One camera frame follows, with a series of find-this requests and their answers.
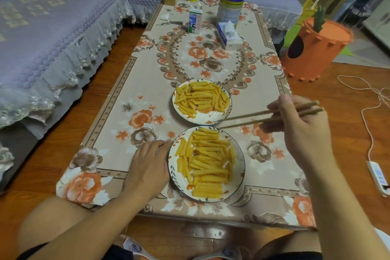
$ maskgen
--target leg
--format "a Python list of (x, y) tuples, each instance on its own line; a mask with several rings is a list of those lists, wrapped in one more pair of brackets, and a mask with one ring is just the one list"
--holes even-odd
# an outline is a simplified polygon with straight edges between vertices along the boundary
[(19, 253), (52, 241), (91, 213), (56, 196), (43, 201), (27, 216), (19, 229)]
[(295, 231), (267, 243), (256, 253), (253, 260), (264, 260), (271, 256), (289, 252), (321, 252), (318, 232), (315, 230)]

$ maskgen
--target hand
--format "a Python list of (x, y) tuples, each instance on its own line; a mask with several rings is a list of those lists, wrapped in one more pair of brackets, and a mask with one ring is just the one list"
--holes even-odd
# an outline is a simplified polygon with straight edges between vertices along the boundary
[(169, 182), (167, 155), (171, 141), (144, 143), (137, 149), (123, 187), (123, 194), (139, 193), (147, 199), (157, 196)]
[(280, 95), (278, 100), (270, 103), (267, 108), (279, 108), (283, 124), (261, 125), (267, 133), (284, 131), (287, 150), (304, 171), (313, 167), (318, 169), (326, 166), (329, 160), (334, 161), (327, 113), (323, 111), (300, 117), (295, 109), (295, 105), (308, 102), (310, 100), (300, 96)]

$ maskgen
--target left hand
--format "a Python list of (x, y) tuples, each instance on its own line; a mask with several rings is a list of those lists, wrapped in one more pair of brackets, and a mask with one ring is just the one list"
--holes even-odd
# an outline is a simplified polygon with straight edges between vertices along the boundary
[(146, 202), (156, 197), (169, 182), (167, 155), (171, 145), (171, 141), (157, 140), (137, 149), (122, 193), (142, 194)]

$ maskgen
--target wooden chopsticks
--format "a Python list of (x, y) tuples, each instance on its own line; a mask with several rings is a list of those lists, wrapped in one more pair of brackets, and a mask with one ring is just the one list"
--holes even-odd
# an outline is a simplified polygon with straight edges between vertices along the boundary
[[(316, 105), (319, 105), (319, 101), (312, 101), (312, 102), (305, 103), (305, 104), (295, 105), (295, 109), (298, 110), (298, 109), (310, 108), (310, 107), (316, 106)], [(319, 107), (319, 108), (315, 108), (312, 110), (298, 111), (298, 115), (299, 116), (312, 115), (312, 114), (317, 114), (321, 111), (324, 111), (324, 108)], [(228, 117), (228, 118), (225, 118), (221, 121), (234, 120), (234, 119), (246, 118), (246, 117), (251, 117), (251, 116), (258, 116), (258, 115), (265, 115), (265, 114), (270, 114), (270, 113), (279, 113), (279, 110), (265, 110), (265, 111), (260, 111), (260, 112), (256, 112), (256, 113)], [(264, 118), (261, 120), (253, 120), (253, 121), (248, 121), (248, 122), (244, 122), (244, 123), (238, 123), (235, 125), (228, 125), (225, 127), (219, 127), (219, 129), (228, 129), (228, 128), (232, 128), (232, 127), (241, 127), (243, 125), (260, 124), (260, 123), (264, 123), (264, 122), (273, 122), (273, 121), (281, 121), (281, 120), (282, 120), (281, 116), (275, 116), (275, 117), (270, 117), (270, 118)]]

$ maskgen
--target coffee table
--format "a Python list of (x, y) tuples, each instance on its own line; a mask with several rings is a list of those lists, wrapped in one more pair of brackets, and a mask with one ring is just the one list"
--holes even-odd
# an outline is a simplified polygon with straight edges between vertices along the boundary
[[(180, 118), (171, 100), (175, 87), (186, 80), (207, 78), (220, 83), (232, 95), (230, 116), (265, 110), (278, 95), (290, 93), (260, 8), (244, 4), (237, 26), (244, 43), (238, 51), (225, 51), (214, 24), (218, 0), (199, 1), (203, 7), (199, 35), (186, 30), (188, 1), (158, 7), (57, 183), (58, 196), (88, 208), (118, 196), (142, 143), (173, 140), (193, 126)], [(166, 14), (184, 25), (162, 26), (160, 18)], [(245, 156), (244, 183), (235, 194), (222, 202), (200, 203), (169, 183), (142, 213), (237, 226), (314, 227), (307, 182), (286, 150), (283, 133), (266, 134), (257, 124), (226, 131)]]

